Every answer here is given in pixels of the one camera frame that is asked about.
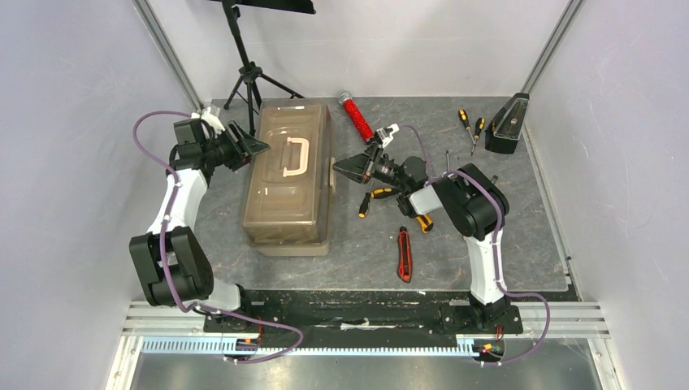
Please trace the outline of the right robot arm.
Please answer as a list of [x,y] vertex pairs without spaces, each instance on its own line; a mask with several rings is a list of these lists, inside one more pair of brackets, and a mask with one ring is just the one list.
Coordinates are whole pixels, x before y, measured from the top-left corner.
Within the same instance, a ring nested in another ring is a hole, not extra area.
[[503,282],[501,238],[509,203],[505,195],[474,164],[468,163],[438,179],[412,156],[397,164],[378,146],[335,162],[334,170],[366,184],[378,180],[398,195],[401,213],[424,219],[443,210],[467,244],[470,257],[471,325],[489,332],[510,307]]

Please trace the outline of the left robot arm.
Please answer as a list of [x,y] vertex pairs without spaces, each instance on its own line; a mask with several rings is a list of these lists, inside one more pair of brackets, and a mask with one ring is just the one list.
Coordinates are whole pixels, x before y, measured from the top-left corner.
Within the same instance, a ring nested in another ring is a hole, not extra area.
[[236,332],[250,329],[255,320],[251,305],[234,301],[226,309],[209,304],[215,277],[194,233],[202,198],[218,167],[237,171],[270,146],[245,132],[236,122],[187,118],[173,125],[176,143],[167,160],[144,154],[166,173],[166,192],[147,231],[128,244],[145,299],[152,306],[175,307],[223,315]]

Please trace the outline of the translucent brown plastic toolbox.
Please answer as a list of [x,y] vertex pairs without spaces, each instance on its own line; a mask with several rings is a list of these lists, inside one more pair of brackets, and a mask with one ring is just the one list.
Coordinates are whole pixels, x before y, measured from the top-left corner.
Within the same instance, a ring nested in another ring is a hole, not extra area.
[[271,257],[328,254],[334,134],[323,99],[263,103],[257,136],[270,149],[251,163],[242,215],[250,248]]

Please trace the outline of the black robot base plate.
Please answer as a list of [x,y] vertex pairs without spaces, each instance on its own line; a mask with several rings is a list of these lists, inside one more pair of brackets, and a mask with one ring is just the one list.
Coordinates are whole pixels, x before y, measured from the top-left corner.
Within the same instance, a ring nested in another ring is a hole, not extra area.
[[468,300],[463,291],[246,289],[239,312],[263,323],[208,314],[202,329],[258,334],[260,346],[274,348],[297,341],[290,327],[303,333],[303,348],[454,347],[458,334],[489,336]]

